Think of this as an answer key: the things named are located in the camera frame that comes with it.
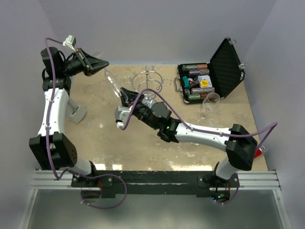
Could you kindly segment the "clear ribbed wine glass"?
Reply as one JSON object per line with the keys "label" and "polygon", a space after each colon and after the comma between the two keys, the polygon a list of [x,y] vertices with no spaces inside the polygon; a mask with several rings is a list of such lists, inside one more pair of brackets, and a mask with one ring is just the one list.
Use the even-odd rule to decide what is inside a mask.
{"label": "clear ribbed wine glass", "polygon": [[200,112],[198,114],[198,121],[197,124],[200,126],[205,126],[205,127],[211,127],[212,123],[209,119],[209,115],[207,112]]}

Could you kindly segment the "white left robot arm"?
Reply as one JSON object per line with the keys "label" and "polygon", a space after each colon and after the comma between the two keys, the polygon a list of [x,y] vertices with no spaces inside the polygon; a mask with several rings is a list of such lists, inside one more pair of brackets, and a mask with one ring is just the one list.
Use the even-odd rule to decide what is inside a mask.
{"label": "white left robot arm", "polygon": [[68,57],[55,47],[45,48],[41,57],[45,65],[42,71],[45,107],[41,127],[37,136],[29,139],[29,147],[41,169],[63,169],[82,175],[82,182],[94,187],[99,176],[93,172],[93,163],[77,156],[76,147],[64,134],[64,124],[66,119],[78,124],[86,115],[86,110],[70,98],[71,78],[79,73],[92,76],[109,62],[90,56],[81,48]]}

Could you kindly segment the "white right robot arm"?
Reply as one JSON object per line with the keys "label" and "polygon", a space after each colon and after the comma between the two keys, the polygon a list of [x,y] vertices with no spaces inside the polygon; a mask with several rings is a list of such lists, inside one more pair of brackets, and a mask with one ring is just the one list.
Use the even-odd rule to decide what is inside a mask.
{"label": "white right robot arm", "polygon": [[224,187],[237,171],[250,171],[253,166],[257,141],[242,125],[234,124],[231,128],[211,128],[194,125],[177,116],[165,102],[146,99],[144,95],[119,89],[122,105],[115,111],[117,127],[127,128],[132,116],[157,130],[157,135],[165,142],[196,143],[210,146],[226,153],[225,158],[218,162],[213,174],[205,181],[217,187]]}

